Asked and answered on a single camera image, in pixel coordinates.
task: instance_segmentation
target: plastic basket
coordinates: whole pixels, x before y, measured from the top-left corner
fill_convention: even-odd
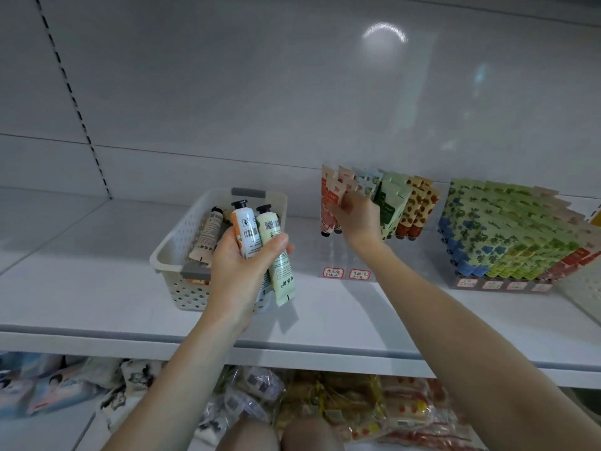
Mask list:
[[[280,216],[280,226],[284,231],[288,197],[282,193],[255,190],[249,188],[214,188],[203,194],[177,222],[169,234],[150,256],[150,265],[163,275],[170,298],[182,310],[203,311],[210,297],[210,285],[191,284],[182,276],[182,269],[190,259],[187,257],[198,239],[200,229],[211,209],[216,205],[223,209],[231,208],[231,203],[248,200],[248,207],[256,209],[258,205],[271,204],[272,212]],[[206,269],[209,280],[210,269]],[[255,313],[268,309],[274,296],[271,292],[255,304]]]

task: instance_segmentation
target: leg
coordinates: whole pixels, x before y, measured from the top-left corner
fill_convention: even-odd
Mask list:
[[[245,418],[225,433],[215,451],[280,451],[274,428]]]
[[[282,435],[283,451],[344,451],[344,445],[321,418],[292,421]]]

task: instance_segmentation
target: light green tube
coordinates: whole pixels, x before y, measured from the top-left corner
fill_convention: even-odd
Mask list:
[[[257,210],[260,215],[257,217],[257,227],[261,242],[265,246],[272,238],[282,232],[280,228],[280,219],[274,212],[270,212],[271,205],[260,205]],[[276,258],[274,263],[269,266],[269,276],[271,285],[274,287],[275,302],[278,307],[292,300],[296,296],[296,288],[292,277],[292,267],[288,259],[288,252],[284,252]]]

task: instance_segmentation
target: white shelf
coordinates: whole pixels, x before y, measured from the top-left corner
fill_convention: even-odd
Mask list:
[[[0,188],[0,274],[105,201],[99,196]]]
[[[185,210],[110,201],[4,273],[0,348],[169,358],[199,314],[172,304],[148,257]],[[317,219],[289,218],[286,230],[297,246],[297,298],[256,316],[229,362],[432,376],[377,284],[319,277],[330,259],[348,256],[342,237],[323,238]],[[571,303],[449,290],[440,272],[451,266],[433,232],[391,245],[557,384],[601,387],[601,328]]]
[[[99,398],[49,414],[0,421],[3,451],[69,451],[84,434]]]

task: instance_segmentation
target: label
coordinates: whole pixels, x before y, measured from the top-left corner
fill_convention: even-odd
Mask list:
[[[460,288],[473,288],[478,284],[477,278],[462,278],[457,282],[457,286]]]
[[[351,269],[349,272],[349,278],[354,280],[369,280],[371,276],[370,271],[364,271],[363,269]]]
[[[322,275],[325,278],[342,278],[344,277],[344,269],[339,269],[337,267],[325,267]]]
[[[532,288],[532,291],[535,291],[537,293],[546,293],[551,289],[552,286],[552,283],[537,283],[536,285],[534,285],[534,288]]]
[[[507,285],[508,290],[523,290],[528,285],[527,281],[512,281],[509,285]]]
[[[498,290],[503,286],[503,282],[499,280],[488,280],[482,285],[483,290]]]

